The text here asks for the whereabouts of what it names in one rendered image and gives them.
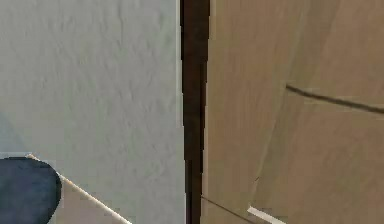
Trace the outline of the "dark brown door frame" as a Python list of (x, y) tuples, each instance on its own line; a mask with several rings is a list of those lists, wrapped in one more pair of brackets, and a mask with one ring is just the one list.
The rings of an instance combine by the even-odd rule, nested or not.
[(200, 224), (210, 0), (180, 0), (186, 224)]

